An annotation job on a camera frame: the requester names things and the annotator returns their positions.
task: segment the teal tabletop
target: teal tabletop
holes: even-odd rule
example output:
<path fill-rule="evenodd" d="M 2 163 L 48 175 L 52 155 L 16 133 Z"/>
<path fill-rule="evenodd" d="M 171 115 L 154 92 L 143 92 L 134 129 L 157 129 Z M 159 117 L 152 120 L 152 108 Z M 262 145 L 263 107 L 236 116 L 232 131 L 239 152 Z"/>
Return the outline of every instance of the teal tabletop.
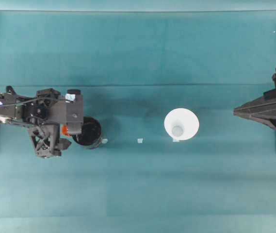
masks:
<path fill-rule="evenodd" d="M 0 11 L 0 90 L 79 88 L 107 139 L 44 160 L 0 125 L 0 233 L 275 233 L 276 132 L 232 113 L 275 67 L 276 11 Z"/>

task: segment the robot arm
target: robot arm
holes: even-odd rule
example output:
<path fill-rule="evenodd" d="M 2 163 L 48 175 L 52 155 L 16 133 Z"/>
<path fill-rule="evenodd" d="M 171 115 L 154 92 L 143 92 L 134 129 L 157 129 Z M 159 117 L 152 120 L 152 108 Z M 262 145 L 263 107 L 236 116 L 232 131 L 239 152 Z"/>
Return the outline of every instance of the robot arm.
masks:
<path fill-rule="evenodd" d="M 0 93 L 0 124 L 26 128 L 38 157 L 61 156 L 71 142 L 60 138 L 60 125 L 66 125 L 68 135 L 81 135 L 83 119 L 79 90 L 68 90 L 62 96 L 54 89 L 45 89 L 29 98 L 7 86 L 6 93 Z"/>

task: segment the small white piece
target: small white piece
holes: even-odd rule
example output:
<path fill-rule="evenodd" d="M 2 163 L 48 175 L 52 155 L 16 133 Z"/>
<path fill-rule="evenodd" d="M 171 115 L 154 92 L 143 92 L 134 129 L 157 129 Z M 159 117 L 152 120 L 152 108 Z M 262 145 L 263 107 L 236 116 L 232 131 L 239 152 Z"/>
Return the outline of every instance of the small white piece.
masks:
<path fill-rule="evenodd" d="M 68 94 L 68 93 L 66 93 L 65 99 L 68 100 L 68 101 L 74 101 L 75 100 L 75 94 Z"/>

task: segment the white funnel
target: white funnel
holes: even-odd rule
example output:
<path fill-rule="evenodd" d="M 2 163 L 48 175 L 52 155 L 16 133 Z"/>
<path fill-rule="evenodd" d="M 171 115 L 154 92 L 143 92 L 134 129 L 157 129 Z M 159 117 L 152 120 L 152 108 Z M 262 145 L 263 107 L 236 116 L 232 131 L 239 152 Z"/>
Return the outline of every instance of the white funnel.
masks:
<path fill-rule="evenodd" d="M 167 114 L 164 126 L 173 139 L 187 140 L 198 132 L 199 120 L 192 111 L 176 108 Z"/>

